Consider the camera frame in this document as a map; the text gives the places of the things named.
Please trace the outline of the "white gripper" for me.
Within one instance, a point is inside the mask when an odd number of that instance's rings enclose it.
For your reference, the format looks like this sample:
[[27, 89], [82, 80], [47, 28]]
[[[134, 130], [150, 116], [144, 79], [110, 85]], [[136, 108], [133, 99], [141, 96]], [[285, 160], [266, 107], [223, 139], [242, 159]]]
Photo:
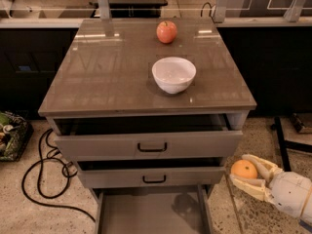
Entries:
[[276, 208], [295, 218], [311, 217], [311, 179], [295, 172], [283, 172], [273, 162], [259, 158], [252, 154], [244, 154], [244, 160], [254, 164], [261, 178], [243, 178], [231, 175], [232, 183], [259, 201], [273, 203]]

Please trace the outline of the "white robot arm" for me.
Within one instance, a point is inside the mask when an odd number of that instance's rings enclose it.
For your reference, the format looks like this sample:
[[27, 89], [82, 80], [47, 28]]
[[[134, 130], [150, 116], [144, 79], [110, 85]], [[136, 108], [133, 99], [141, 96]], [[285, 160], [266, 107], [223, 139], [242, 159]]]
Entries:
[[312, 224], [312, 181], [295, 172], [285, 172], [275, 163], [245, 154], [230, 170], [232, 183], [259, 201], [275, 206], [280, 212]]

